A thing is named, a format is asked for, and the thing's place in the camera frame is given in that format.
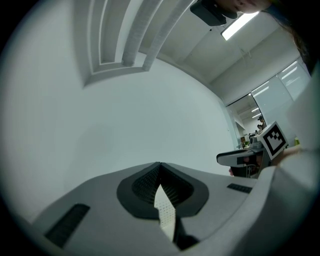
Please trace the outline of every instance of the black camera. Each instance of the black camera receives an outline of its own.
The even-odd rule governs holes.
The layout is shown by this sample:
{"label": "black camera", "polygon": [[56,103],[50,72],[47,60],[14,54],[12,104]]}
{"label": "black camera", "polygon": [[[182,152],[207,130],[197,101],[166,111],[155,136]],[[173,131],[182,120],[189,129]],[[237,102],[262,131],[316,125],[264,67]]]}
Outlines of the black camera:
{"label": "black camera", "polygon": [[198,0],[191,5],[190,11],[211,27],[225,25],[227,23],[226,17],[238,18],[236,12],[224,10],[214,0]]}

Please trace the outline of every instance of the black slot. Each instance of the black slot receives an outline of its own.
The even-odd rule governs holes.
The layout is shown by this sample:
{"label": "black slot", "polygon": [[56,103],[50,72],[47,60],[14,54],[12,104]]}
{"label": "black slot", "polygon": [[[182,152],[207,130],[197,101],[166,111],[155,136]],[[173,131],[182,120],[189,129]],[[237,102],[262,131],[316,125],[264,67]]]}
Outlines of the black slot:
{"label": "black slot", "polygon": [[80,222],[88,213],[90,207],[84,204],[74,205],[62,218],[45,234],[56,246],[63,248]]}
{"label": "black slot", "polygon": [[227,188],[232,189],[232,190],[236,190],[236,191],[240,191],[240,192],[244,192],[247,194],[249,194],[252,190],[252,187],[242,186],[242,185],[238,185],[238,184],[234,184],[234,183],[231,183],[230,185],[228,185]]}
{"label": "black slot", "polygon": [[166,163],[156,162],[123,179],[116,195],[122,206],[133,216],[159,220],[159,211],[154,208],[154,203],[160,185],[175,208],[173,243],[180,250],[185,250],[199,240],[186,234],[181,218],[195,216],[206,204],[209,189],[203,182]]}

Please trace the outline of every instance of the fluorescent ceiling light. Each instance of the fluorescent ceiling light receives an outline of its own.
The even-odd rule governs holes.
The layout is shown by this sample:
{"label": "fluorescent ceiling light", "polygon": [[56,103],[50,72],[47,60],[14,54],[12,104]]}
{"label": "fluorescent ceiling light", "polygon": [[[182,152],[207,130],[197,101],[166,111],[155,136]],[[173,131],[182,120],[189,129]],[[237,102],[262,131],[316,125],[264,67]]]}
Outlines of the fluorescent ceiling light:
{"label": "fluorescent ceiling light", "polygon": [[230,39],[239,29],[241,29],[245,24],[251,21],[258,14],[258,11],[255,13],[243,14],[240,18],[238,18],[229,27],[227,27],[226,30],[222,32],[222,36],[224,37],[224,39]]}
{"label": "fluorescent ceiling light", "polygon": [[286,72],[287,69],[290,69],[294,64],[296,64],[298,61],[296,60],[294,63],[292,63],[290,66],[288,66],[284,71],[282,71],[281,73],[283,72]]}
{"label": "fluorescent ceiling light", "polygon": [[253,97],[258,96],[259,94],[262,94],[264,91],[268,90],[269,86],[264,88],[263,90],[259,91],[258,93],[256,93],[255,95],[253,95]]}
{"label": "fluorescent ceiling light", "polygon": [[266,85],[267,83],[269,83],[269,81],[268,81],[268,82],[265,82],[263,85],[260,85],[257,89],[254,89],[252,92],[254,92],[254,91],[258,90],[260,87],[262,87],[262,86]]}
{"label": "fluorescent ceiling light", "polygon": [[286,74],[284,77],[281,78],[281,80],[285,79],[287,76],[290,76],[293,72],[295,72],[298,69],[296,66],[294,69],[292,69],[288,74]]}
{"label": "fluorescent ceiling light", "polygon": [[252,118],[256,118],[256,117],[258,117],[258,116],[260,116],[260,115],[261,115],[261,113],[253,116]]}
{"label": "fluorescent ceiling light", "polygon": [[289,80],[288,82],[286,82],[286,85],[285,85],[285,86],[291,85],[293,82],[297,81],[298,79],[300,79],[300,76],[299,76],[298,78],[294,79],[294,80],[292,80],[292,79]]}

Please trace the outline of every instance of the white plastic part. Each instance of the white plastic part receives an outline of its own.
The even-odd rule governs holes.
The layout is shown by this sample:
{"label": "white plastic part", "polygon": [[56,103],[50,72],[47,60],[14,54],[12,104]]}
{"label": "white plastic part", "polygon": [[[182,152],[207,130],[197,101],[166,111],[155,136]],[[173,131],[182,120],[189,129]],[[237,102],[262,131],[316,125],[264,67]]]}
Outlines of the white plastic part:
{"label": "white plastic part", "polygon": [[155,38],[153,39],[153,42],[142,66],[142,69],[144,71],[149,71],[151,69],[152,64],[154,63],[162,45],[165,43],[171,30],[177,24],[178,20],[185,13],[185,11],[190,7],[193,1],[194,0],[180,0],[176,7],[172,10],[168,19],[164,22]]}
{"label": "white plastic part", "polygon": [[176,209],[160,185],[155,194],[154,208],[159,211],[160,227],[165,235],[173,241],[176,226]]}

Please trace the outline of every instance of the black vent grille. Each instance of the black vent grille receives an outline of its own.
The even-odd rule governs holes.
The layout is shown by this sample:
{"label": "black vent grille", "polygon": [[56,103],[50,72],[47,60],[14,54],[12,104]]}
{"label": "black vent grille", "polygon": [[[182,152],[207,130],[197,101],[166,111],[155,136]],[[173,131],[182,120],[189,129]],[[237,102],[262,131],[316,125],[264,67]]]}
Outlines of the black vent grille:
{"label": "black vent grille", "polygon": [[150,205],[155,203],[156,193],[160,185],[159,171],[160,165],[138,178],[132,184],[133,193],[142,201]]}
{"label": "black vent grille", "polygon": [[161,186],[171,204],[176,207],[193,194],[194,187],[164,166],[161,168]]}
{"label": "black vent grille", "polygon": [[46,234],[49,239],[58,247],[63,247],[80,222],[88,213],[90,207],[84,204],[74,205]]}
{"label": "black vent grille", "polygon": [[232,189],[232,190],[237,190],[240,192],[244,192],[247,194],[249,194],[252,190],[252,187],[242,186],[242,185],[238,185],[238,184],[234,184],[234,183],[231,183],[230,185],[228,185],[227,188]]}

